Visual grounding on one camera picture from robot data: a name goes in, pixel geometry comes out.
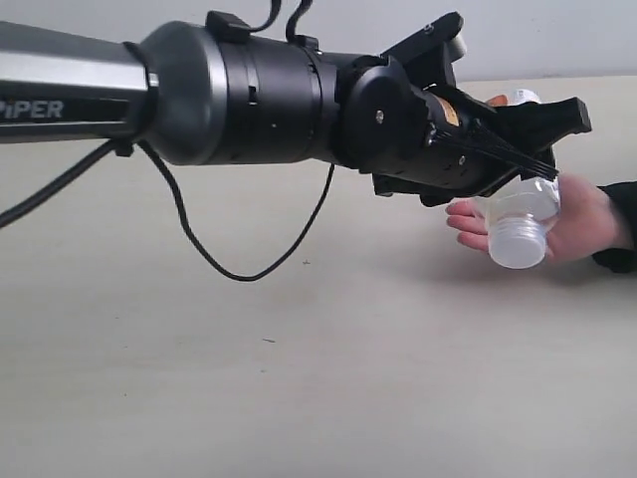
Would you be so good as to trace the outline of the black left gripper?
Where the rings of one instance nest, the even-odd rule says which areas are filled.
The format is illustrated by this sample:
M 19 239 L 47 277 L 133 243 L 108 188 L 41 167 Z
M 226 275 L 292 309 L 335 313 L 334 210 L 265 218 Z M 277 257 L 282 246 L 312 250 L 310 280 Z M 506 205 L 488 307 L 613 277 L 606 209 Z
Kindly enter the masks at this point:
M 428 207 L 491 195 L 517 176 L 554 179 L 551 147 L 591 132 L 586 104 L 491 106 L 451 86 L 370 90 L 374 194 L 412 194 Z

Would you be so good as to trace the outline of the black sleeved forearm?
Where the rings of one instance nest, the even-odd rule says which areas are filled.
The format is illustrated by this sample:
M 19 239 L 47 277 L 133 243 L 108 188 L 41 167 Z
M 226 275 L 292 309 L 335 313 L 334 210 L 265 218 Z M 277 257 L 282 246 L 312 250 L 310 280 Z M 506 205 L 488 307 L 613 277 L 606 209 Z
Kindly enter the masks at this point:
M 615 274 L 636 272 L 636 182 L 600 186 L 608 196 L 618 232 L 611 246 L 592 255 L 596 265 Z

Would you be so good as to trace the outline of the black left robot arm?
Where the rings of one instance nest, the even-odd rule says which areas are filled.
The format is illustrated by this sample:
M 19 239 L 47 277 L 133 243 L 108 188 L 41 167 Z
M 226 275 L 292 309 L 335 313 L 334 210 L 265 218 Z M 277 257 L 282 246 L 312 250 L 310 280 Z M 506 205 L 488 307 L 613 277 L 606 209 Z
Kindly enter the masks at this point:
M 146 142 L 177 165 L 318 159 L 427 206 L 554 178 L 554 144 L 591 129 L 584 102 L 492 107 L 462 92 L 463 24 L 451 12 L 362 55 L 294 30 L 258 37 L 218 11 L 138 44 L 3 22 L 1 139 Z

